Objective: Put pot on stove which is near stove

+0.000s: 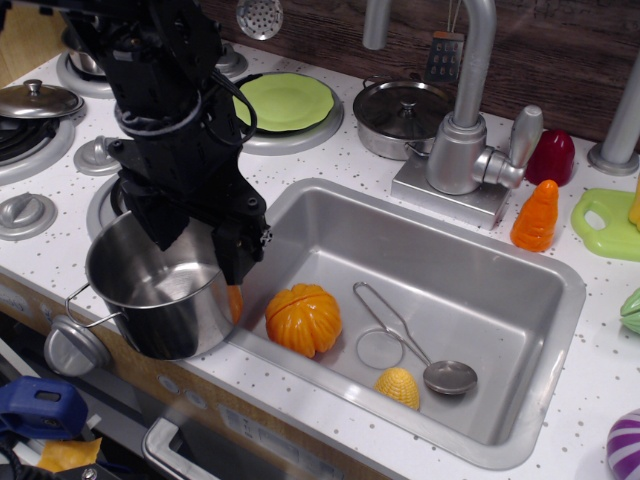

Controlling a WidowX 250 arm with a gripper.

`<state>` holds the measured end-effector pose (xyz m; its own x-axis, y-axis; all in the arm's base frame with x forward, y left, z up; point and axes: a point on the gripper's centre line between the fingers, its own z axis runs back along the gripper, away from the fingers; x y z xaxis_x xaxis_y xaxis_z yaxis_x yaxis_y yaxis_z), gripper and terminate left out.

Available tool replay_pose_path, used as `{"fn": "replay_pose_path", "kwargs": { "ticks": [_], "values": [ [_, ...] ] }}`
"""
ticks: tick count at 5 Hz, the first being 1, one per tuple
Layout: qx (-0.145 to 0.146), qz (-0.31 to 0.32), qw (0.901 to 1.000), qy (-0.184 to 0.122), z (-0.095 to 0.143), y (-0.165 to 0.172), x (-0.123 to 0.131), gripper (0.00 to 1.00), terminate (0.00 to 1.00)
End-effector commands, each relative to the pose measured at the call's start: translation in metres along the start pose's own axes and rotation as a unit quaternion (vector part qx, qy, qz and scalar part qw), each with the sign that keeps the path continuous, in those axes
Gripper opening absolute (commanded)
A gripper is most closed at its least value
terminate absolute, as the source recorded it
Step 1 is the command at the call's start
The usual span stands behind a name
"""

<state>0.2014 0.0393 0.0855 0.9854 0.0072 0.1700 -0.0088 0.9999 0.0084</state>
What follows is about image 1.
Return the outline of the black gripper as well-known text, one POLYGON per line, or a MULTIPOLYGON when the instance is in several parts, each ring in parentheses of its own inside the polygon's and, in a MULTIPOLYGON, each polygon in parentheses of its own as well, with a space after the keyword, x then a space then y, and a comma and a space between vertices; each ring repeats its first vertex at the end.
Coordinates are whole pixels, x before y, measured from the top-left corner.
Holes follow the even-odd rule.
POLYGON ((119 91, 115 118, 127 135, 114 148, 126 206, 162 251, 191 220, 209 227, 218 266, 241 285, 264 258, 266 205, 244 179, 239 156, 251 131, 240 127, 236 87, 119 91))

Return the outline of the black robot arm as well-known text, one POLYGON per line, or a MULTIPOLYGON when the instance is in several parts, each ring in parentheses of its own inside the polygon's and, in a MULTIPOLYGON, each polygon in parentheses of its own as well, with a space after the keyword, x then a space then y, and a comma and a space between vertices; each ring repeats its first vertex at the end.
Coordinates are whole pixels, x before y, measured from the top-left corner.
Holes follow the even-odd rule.
POLYGON ((239 169, 252 131, 236 116, 239 89, 217 69, 218 25, 193 1, 60 9, 113 92, 126 206, 161 249, 191 220, 205 223, 226 281, 242 283, 263 257, 266 204, 239 169))

